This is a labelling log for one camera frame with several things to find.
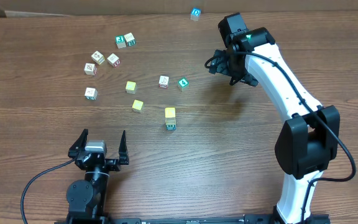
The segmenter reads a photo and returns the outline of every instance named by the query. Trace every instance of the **yellow cube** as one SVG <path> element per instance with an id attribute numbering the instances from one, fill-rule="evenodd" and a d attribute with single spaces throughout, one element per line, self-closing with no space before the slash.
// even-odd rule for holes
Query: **yellow cube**
<path id="1" fill-rule="evenodd" d="M 176 122 L 175 108 L 166 108 L 165 109 L 165 123 Z"/>
<path id="2" fill-rule="evenodd" d="M 136 82 L 130 82 L 130 81 L 128 81 L 128 82 L 127 82 L 127 86 L 125 87 L 125 89 L 127 90 L 127 93 L 135 94 L 135 93 L 136 93 L 136 89 L 137 89 Z"/>
<path id="3" fill-rule="evenodd" d="M 135 100 L 134 104 L 132 105 L 132 109 L 138 113 L 143 112 L 143 102 L 141 102 L 139 100 Z"/>

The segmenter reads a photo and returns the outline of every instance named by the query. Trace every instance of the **cube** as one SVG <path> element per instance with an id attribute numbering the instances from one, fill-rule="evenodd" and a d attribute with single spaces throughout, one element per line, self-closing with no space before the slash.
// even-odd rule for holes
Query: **cube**
<path id="1" fill-rule="evenodd" d="M 85 90 L 85 98 L 88 100 L 96 100 L 96 97 L 98 96 L 98 91 L 96 91 L 95 88 L 87 88 Z"/>
<path id="2" fill-rule="evenodd" d="M 190 19 L 193 21 L 198 21 L 200 19 L 201 9 L 193 8 L 190 14 Z"/>
<path id="3" fill-rule="evenodd" d="M 134 104 L 132 105 L 132 109 L 135 111 L 135 112 L 138 112 L 138 113 L 141 113 L 143 112 L 143 102 L 139 101 L 139 100 L 135 100 L 134 101 Z"/>
<path id="4" fill-rule="evenodd" d="M 98 51 L 95 51 L 92 55 L 92 60 L 94 60 L 98 65 L 101 65 L 104 62 L 104 56 Z"/>
<path id="5" fill-rule="evenodd" d="M 96 65 L 92 64 L 92 63 L 85 63 L 85 68 L 84 68 L 84 72 L 87 75 L 96 75 Z"/>
<path id="6" fill-rule="evenodd" d="M 186 77 L 183 77 L 178 81 L 178 87 L 181 91 L 185 91 L 186 89 L 189 88 L 189 81 L 187 80 Z"/>
<path id="7" fill-rule="evenodd" d="M 136 93 L 136 89 L 137 89 L 137 86 L 136 86 L 136 82 L 130 82 L 128 81 L 127 82 L 127 86 L 125 87 L 127 93 L 132 93 L 132 94 L 135 94 Z"/>
<path id="8" fill-rule="evenodd" d="M 117 67 L 120 64 L 119 61 L 119 57 L 117 57 L 117 55 L 115 54 L 111 54 L 108 58 L 107 61 L 110 63 L 110 65 L 112 65 L 114 68 Z"/>
<path id="9" fill-rule="evenodd" d="M 116 37 L 116 44 L 119 49 L 127 46 L 123 35 Z"/>
<path id="10" fill-rule="evenodd" d="M 158 82 L 161 88 L 168 88 L 169 77 L 160 76 L 160 81 Z"/>
<path id="11" fill-rule="evenodd" d="M 133 46 L 136 44 L 135 37 L 132 35 L 132 33 L 124 35 L 125 41 L 128 44 L 128 47 Z"/>
<path id="12" fill-rule="evenodd" d="M 165 124 L 167 130 L 175 130 L 177 126 L 177 119 L 175 114 L 175 108 L 165 108 Z"/>

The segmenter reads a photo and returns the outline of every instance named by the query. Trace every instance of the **wire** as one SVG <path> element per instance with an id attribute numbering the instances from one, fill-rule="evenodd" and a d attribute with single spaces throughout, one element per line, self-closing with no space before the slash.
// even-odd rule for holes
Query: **wire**
<path id="1" fill-rule="evenodd" d="M 273 61 L 270 58 L 267 58 L 263 55 L 260 54 L 256 54 L 256 53 L 252 53 L 252 52 L 235 52 L 233 53 L 234 55 L 251 55 L 251 56 L 255 56 L 257 58 L 263 59 L 269 63 L 271 63 L 274 67 L 276 67 L 283 75 L 284 77 L 287 79 L 288 83 L 290 84 L 291 88 L 293 89 L 293 91 L 295 92 L 296 96 L 299 98 L 301 104 L 312 114 L 312 116 L 314 118 L 316 118 L 317 122 L 323 126 L 323 128 L 325 130 L 328 131 L 328 133 L 336 140 L 336 142 L 340 145 L 340 147 L 343 149 L 343 151 L 345 152 L 347 158 L 349 159 L 350 163 L 351 163 L 351 167 L 352 167 L 352 172 L 349 176 L 345 177 L 345 178 L 327 178 L 327 177 L 320 177 L 320 178 L 315 178 L 310 180 L 309 184 L 308 184 L 308 188 L 306 190 L 306 194 L 305 194 L 305 198 L 303 199 L 303 205 L 301 208 L 301 224 L 304 224 L 304 217 L 305 217 L 305 212 L 306 212 L 306 204 L 308 201 L 308 197 L 309 197 L 309 193 L 310 193 L 310 189 L 311 186 L 317 182 L 317 181 L 330 181 L 330 182 L 346 182 L 351 180 L 355 175 L 356 175 L 356 163 L 354 162 L 354 159 L 352 157 L 352 154 L 349 152 L 349 150 L 347 149 L 347 147 L 345 146 L 345 144 L 335 135 L 335 133 L 331 130 L 331 128 L 328 127 L 328 125 L 309 107 L 309 105 L 306 104 L 306 100 L 301 96 L 301 94 L 299 93 L 299 91 L 296 89 L 295 84 L 292 82 L 291 78 L 288 76 L 288 74 L 284 71 L 284 69 L 275 61 Z M 210 59 L 208 59 L 205 63 L 205 67 L 206 68 L 211 68 L 211 67 L 217 67 L 220 63 L 222 63 L 223 61 L 225 61 L 225 59 L 227 59 L 229 55 L 226 54 L 226 51 L 224 51 L 223 54 L 221 55 L 217 55 L 214 56 Z M 211 65 L 208 66 L 208 63 L 212 62 L 214 59 L 219 58 L 219 57 L 225 57 L 224 60 L 221 60 L 219 63 L 217 63 L 216 65 Z"/>
<path id="2" fill-rule="evenodd" d="M 27 223 L 27 219 L 25 218 L 25 214 L 24 214 L 24 196 L 25 196 L 25 193 L 27 192 L 27 190 L 29 189 L 30 185 L 40 176 L 46 174 L 46 173 L 49 173 L 50 171 L 53 171 L 53 170 L 56 170 L 56 169 L 59 169 L 59 168 L 62 168 L 64 166 L 67 166 L 68 164 L 71 164 L 72 162 L 74 162 L 76 159 L 77 159 L 78 155 L 70 160 L 70 161 L 67 161 L 63 164 L 60 164 L 59 166 L 55 166 L 53 168 L 50 168 L 50 169 L 47 169 L 45 171 L 42 171 L 41 173 L 37 174 L 35 177 L 33 177 L 28 183 L 27 185 L 25 186 L 24 190 L 23 190 L 23 193 L 22 193 L 22 198 L 20 200 L 20 212 L 22 214 L 22 219 L 23 219 L 23 222 L 24 224 L 28 224 Z"/>

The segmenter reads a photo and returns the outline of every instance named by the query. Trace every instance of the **wooden table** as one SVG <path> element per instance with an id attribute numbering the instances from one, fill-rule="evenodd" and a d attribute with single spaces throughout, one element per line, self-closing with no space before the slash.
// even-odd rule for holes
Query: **wooden table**
<path id="1" fill-rule="evenodd" d="M 204 62 L 224 45 L 217 24 L 227 14 L 49 17 L 0 19 L 0 223 L 22 223 L 21 193 L 35 174 L 68 160 L 67 150 L 89 129 L 116 157 L 127 131 L 131 164 L 112 174 L 107 212 L 114 217 L 218 217 L 271 213 L 283 172 L 274 145 L 282 123 L 263 89 L 212 75 Z M 342 140 L 358 168 L 358 12 L 242 14 L 251 29 L 266 27 L 288 66 L 324 105 L 341 113 Z M 117 49 L 114 37 L 132 32 L 135 47 Z M 98 50 L 115 53 L 95 77 L 86 62 Z M 158 87 L 160 75 L 170 87 Z M 176 81 L 187 77 L 190 89 Z M 126 81 L 137 82 L 135 95 Z M 85 88 L 98 90 L 96 101 Z M 132 111 L 142 100 L 145 111 Z M 177 109 L 178 129 L 164 128 L 164 108 Z M 326 177 L 345 177 L 349 161 L 338 149 Z M 63 220 L 67 187 L 84 172 L 69 165 L 30 187 L 30 223 Z M 332 223 L 358 223 L 358 171 L 354 180 L 321 182 L 313 213 Z"/>

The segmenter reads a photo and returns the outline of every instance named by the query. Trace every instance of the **wood grain surface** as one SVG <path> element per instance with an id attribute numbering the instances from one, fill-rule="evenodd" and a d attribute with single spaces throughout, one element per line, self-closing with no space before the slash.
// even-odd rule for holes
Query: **wood grain surface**
<path id="1" fill-rule="evenodd" d="M 271 213 L 283 171 L 274 145 L 282 124 L 260 86 L 229 86 L 204 68 L 223 49 L 217 24 L 227 14 L 0 19 L 0 223 L 22 223 L 20 196 L 42 170 L 68 160 L 67 150 L 89 129 L 116 157 L 127 131 L 131 164 L 112 174 L 106 210 L 114 217 L 183 218 Z M 243 13 L 251 29 L 266 27 L 309 92 L 341 113 L 340 137 L 358 168 L 358 12 Z M 137 44 L 117 49 L 132 32 Z M 115 53 L 95 77 L 86 62 Z M 167 90 L 160 75 L 170 77 Z M 190 89 L 176 81 L 187 77 Z M 137 82 L 135 95 L 126 81 Z M 96 101 L 85 88 L 98 90 Z M 142 114 L 134 100 L 145 103 Z M 164 108 L 177 109 L 178 129 L 164 128 Z M 345 177 L 342 151 L 325 177 Z M 33 183 L 25 199 L 29 223 L 63 220 L 67 187 L 84 172 L 69 165 Z M 313 213 L 332 223 L 358 223 L 358 172 L 346 183 L 318 184 Z"/>

